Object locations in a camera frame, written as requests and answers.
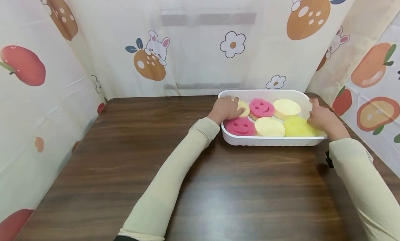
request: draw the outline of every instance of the cream round sponge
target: cream round sponge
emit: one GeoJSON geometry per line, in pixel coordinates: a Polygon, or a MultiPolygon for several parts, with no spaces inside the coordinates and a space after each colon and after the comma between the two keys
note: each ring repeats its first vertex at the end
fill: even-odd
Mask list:
{"type": "Polygon", "coordinates": [[[290,99],[278,99],[274,102],[274,108],[274,116],[281,120],[297,116],[301,112],[300,105],[290,99]]]}
{"type": "Polygon", "coordinates": [[[259,118],[255,123],[256,131],[261,136],[266,137],[283,137],[285,136],[285,127],[274,118],[259,118]]]}
{"type": "Polygon", "coordinates": [[[249,107],[249,105],[248,105],[246,102],[242,101],[242,100],[239,100],[239,102],[237,103],[237,105],[238,105],[238,106],[237,106],[238,110],[239,110],[240,108],[244,108],[244,112],[243,112],[239,117],[243,117],[243,118],[248,117],[249,114],[250,114],[250,107],[249,107]]]}
{"type": "Polygon", "coordinates": [[[307,123],[302,117],[292,116],[283,122],[286,137],[315,137],[318,131],[307,123]]]}

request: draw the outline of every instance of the finger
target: finger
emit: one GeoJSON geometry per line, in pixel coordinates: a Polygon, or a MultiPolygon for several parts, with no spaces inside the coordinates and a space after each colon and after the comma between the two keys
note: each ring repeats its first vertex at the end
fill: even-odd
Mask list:
{"type": "Polygon", "coordinates": [[[239,110],[236,111],[236,116],[239,117],[242,113],[244,113],[244,108],[239,108],[239,110]]]}
{"type": "Polygon", "coordinates": [[[313,109],[316,107],[319,107],[319,101],[318,99],[310,99],[311,104],[313,105],[313,109]]]}

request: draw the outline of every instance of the brown tabletop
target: brown tabletop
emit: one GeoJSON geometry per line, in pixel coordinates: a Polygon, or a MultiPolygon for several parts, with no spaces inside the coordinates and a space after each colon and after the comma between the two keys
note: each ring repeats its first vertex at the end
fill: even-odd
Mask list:
{"type": "MultiPolygon", "coordinates": [[[[167,156],[215,99],[109,101],[17,240],[112,241],[167,156]]],[[[342,182],[326,165],[326,151],[327,143],[235,147],[219,133],[182,184],[166,240],[366,240],[342,182]]],[[[373,156],[399,200],[400,179],[373,156]]]]}

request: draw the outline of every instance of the white flower illustration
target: white flower illustration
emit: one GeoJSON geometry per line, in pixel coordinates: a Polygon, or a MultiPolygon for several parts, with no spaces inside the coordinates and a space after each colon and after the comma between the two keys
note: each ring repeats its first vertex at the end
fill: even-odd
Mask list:
{"type": "Polygon", "coordinates": [[[275,75],[271,78],[271,81],[267,83],[265,88],[268,89],[280,89],[285,85],[286,77],[275,75]]]}
{"type": "Polygon", "coordinates": [[[225,35],[225,40],[219,45],[219,49],[225,52],[228,59],[231,59],[236,54],[241,54],[244,51],[245,40],[246,36],[242,33],[236,34],[234,31],[228,32],[225,35]]]}

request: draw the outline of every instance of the beige sleeve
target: beige sleeve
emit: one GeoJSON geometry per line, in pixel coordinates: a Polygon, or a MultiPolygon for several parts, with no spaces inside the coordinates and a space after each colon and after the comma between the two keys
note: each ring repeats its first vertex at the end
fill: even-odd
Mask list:
{"type": "Polygon", "coordinates": [[[370,241],[400,241],[400,206],[355,139],[329,144],[330,158],[342,178],[370,241]]]}
{"type": "Polygon", "coordinates": [[[163,241],[186,173],[219,132],[209,118],[198,120],[165,160],[119,231],[139,241],[163,241]]]}

